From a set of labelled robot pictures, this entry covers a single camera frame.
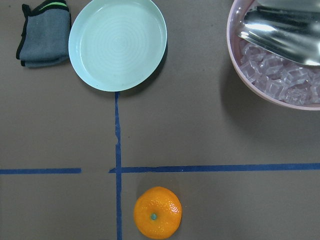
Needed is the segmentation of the orange mandarin fruit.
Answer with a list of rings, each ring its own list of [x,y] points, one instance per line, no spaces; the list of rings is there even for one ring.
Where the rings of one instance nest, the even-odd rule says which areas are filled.
[[[137,199],[133,219],[137,229],[145,237],[164,240],[178,230],[182,213],[179,198],[171,190],[156,186]]]

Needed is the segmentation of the pink bowl of ice cubes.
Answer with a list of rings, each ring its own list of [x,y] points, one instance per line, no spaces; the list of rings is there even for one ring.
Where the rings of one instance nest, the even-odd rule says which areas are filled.
[[[238,36],[246,12],[257,0],[235,0],[226,28],[228,53],[243,83],[261,98],[287,108],[317,111],[320,108],[320,65],[288,60]]]

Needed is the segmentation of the grey folded cloth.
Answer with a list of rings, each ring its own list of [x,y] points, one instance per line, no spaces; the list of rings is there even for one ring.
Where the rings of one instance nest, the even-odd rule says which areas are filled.
[[[21,6],[25,18],[16,59],[23,67],[41,68],[69,58],[71,14],[65,0],[46,0],[31,9]]]

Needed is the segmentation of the light green plate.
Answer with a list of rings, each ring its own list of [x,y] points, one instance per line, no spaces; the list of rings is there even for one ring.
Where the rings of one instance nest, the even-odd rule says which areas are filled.
[[[151,0],[92,0],[70,30],[76,74],[106,92],[131,89],[153,74],[167,47],[165,19]]]

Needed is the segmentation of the metal scoop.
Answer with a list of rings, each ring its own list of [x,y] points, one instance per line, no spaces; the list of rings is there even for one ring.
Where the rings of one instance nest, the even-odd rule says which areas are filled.
[[[320,64],[320,2],[258,0],[244,15],[237,35],[304,66]]]

